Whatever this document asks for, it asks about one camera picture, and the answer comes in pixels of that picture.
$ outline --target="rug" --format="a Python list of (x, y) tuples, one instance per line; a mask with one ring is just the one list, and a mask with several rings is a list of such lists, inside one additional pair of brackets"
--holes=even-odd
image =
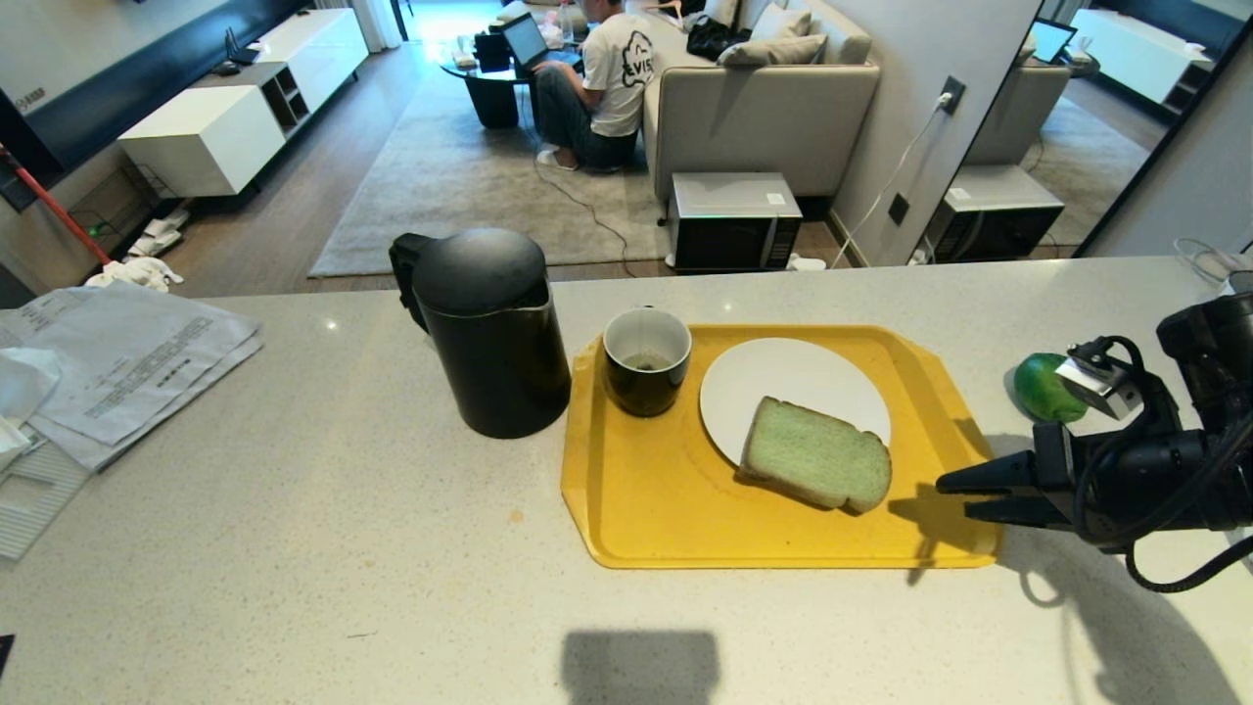
[[(387, 248), (416, 232), (450, 237), (472, 227), (504, 227), (540, 244), (550, 264), (616, 262), (623, 240), (596, 224), (588, 208), (540, 180), (534, 165), (539, 136), (526, 89), (514, 129), (479, 124), (461, 79), (424, 66), (412, 103), (331, 233), (311, 277), (390, 273)], [(662, 214), (642, 149), (614, 174), (539, 167), (544, 177), (584, 203), (626, 239), (628, 259), (669, 252)]]
[(1066, 204), (1049, 234), (1060, 245), (1074, 245), (1083, 243), (1148, 158), (1143, 147), (1060, 98), (1021, 165)]

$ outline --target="red broom handle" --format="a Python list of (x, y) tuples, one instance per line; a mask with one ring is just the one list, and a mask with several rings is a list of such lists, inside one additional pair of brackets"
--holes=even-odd
[(18, 162), (18, 158), (14, 157), (11, 152), (5, 149), (4, 144), (0, 144), (0, 157), (3, 157), (4, 160), (9, 164), (9, 168), (13, 169), (15, 174), (18, 174), (18, 178), (20, 178), (23, 183), (26, 184), (28, 188), (34, 190), (35, 195), (38, 195), (39, 199), (43, 200), (44, 204), (46, 204), (48, 208), (53, 213), (55, 213), (56, 217), (60, 218), (63, 223), (65, 223), (65, 227), (70, 228), (70, 232), (74, 233), (74, 237), (79, 238), (83, 245), (91, 250), (91, 254), (94, 254), (95, 258), (99, 259), (101, 264), (108, 264), (109, 262), (113, 260), (113, 258), (109, 257), (109, 254), (107, 254), (104, 249), (100, 249), (100, 245), (96, 244), (94, 239), (91, 239), (91, 235), (83, 229), (83, 225), (78, 224), (78, 222), (74, 218), (71, 218), (69, 213), (65, 212), (65, 208), (61, 208), (61, 204), (58, 203), (55, 198), (53, 198), (53, 194), (49, 193), (43, 185), (39, 185), (39, 182), (35, 180), (35, 177), (30, 175), (30, 172), (28, 172), (26, 168)]

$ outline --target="person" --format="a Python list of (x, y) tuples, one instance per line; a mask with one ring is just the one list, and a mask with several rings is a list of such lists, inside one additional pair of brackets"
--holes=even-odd
[(583, 43), (584, 75), (569, 64), (536, 66), (536, 126), (554, 145), (535, 158), (573, 170), (580, 164), (611, 170), (632, 159), (653, 79), (653, 43), (648, 23), (623, 11), (623, 0), (581, 0), (588, 21), (600, 26)]

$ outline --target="laptop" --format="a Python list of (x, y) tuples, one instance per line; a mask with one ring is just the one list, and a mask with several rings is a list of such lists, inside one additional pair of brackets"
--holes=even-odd
[(257, 56), (261, 56), (261, 51), (256, 49), (239, 49), (239, 43), (236, 41), (234, 30), (227, 28), (227, 58), (237, 64), (253, 64), (257, 61)]
[(574, 66), (574, 70), (583, 70), (583, 56), (574, 51), (548, 48), (535, 18), (530, 14), (510, 20), (500, 28), (500, 33), (505, 35), (505, 43), (509, 44), (509, 50), (512, 51), (514, 60), (523, 71), (534, 71), (535, 66), (544, 61), (561, 61)]
[(1045, 64), (1058, 63), (1061, 50), (1070, 44), (1070, 39), (1079, 31), (1073, 26), (1066, 26), (1049, 20), (1036, 19), (1031, 23), (1031, 34), (1035, 35), (1035, 54)]

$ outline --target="green bread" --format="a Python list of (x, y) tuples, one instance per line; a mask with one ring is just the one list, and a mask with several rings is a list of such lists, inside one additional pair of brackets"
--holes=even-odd
[(878, 507), (892, 461), (877, 436), (804, 407), (762, 398), (736, 480), (827, 510)]

